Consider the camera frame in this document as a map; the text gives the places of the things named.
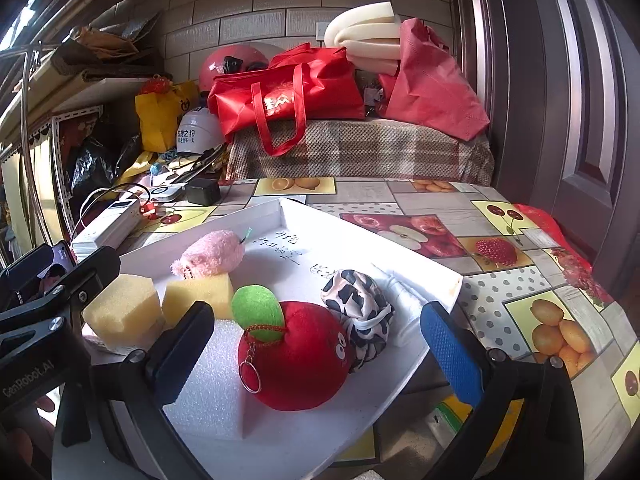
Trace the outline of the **left human hand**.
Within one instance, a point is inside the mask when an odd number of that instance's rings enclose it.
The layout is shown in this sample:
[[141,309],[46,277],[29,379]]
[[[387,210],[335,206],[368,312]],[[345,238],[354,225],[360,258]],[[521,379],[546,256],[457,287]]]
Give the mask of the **left human hand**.
[[51,479],[54,426],[40,415],[53,413],[46,394],[1,413],[1,478]]

